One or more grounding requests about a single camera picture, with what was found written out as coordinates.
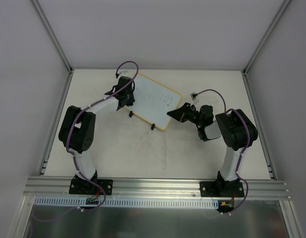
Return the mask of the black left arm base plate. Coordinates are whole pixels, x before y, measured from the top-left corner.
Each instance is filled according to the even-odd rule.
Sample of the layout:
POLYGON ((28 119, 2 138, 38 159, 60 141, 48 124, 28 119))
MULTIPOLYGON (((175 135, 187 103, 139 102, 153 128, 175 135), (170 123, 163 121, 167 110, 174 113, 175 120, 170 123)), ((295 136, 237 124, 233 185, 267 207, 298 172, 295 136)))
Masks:
MULTIPOLYGON (((112 194, 113 180, 96 178, 93 182, 100 186, 106 195, 112 194)), ((74 177, 71 180, 68 193, 74 195, 96 195, 97 192, 99 192, 99 195, 103 195, 103 192, 97 186, 79 177, 74 177)))

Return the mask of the yellow-framed small whiteboard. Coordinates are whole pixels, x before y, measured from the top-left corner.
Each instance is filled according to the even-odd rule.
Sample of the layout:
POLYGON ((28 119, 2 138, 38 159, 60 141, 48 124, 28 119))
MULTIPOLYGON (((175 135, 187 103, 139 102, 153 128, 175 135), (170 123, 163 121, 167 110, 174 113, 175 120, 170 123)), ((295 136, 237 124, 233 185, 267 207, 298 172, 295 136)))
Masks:
POLYGON ((171 121, 167 112, 178 108, 182 95, 140 73, 134 82, 135 102, 127 109, 156 128, 166 130, 171 121))

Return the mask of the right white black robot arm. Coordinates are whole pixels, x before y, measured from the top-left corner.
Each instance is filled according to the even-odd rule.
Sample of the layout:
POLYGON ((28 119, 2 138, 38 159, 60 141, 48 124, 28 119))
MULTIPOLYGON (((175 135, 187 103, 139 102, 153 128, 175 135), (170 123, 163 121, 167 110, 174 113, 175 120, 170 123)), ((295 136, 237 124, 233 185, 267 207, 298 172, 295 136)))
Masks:
POLYGON ((167 115, 184 123, 189 121, 197 127, 200 140, 206 142, 223 138, 226 153, 223 165, 212 182, 201 181, 201 197, 245 197, 240 176, 237 175, 243 155, 258 138, 257 128, 241 109, 213 114, 213 107, 203 105, 196 110, 185 103, 182 107, 167 112, 167 115))

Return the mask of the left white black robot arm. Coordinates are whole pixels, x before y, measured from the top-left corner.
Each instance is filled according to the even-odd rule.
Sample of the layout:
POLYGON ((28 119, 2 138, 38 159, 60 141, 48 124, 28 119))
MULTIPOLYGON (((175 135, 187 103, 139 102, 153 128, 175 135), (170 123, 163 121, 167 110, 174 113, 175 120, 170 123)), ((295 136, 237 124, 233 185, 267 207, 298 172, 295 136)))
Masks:
POLYGON ((76 173, 71 180, 70 194, 104 194, 100 189, 98 173, 93 163, 90 148, 94 140, 96 118, 113 113, 125 106, 132 106, 135 82, 127 76, 120 76, 118 83, 105 93, 105 98, 82 109, 68 107, 58 139, 72 155, 76 173))

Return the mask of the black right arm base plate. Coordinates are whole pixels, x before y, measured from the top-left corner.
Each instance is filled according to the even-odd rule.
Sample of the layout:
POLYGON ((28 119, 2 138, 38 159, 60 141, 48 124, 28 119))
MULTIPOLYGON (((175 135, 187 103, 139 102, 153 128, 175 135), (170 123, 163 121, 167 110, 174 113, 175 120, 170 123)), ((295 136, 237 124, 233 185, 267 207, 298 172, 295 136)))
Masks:
POLYGON ((242 198, 245 196, 243 184, 239 180, 235 181, 201 181, 201 197, 232 197, 242 198))

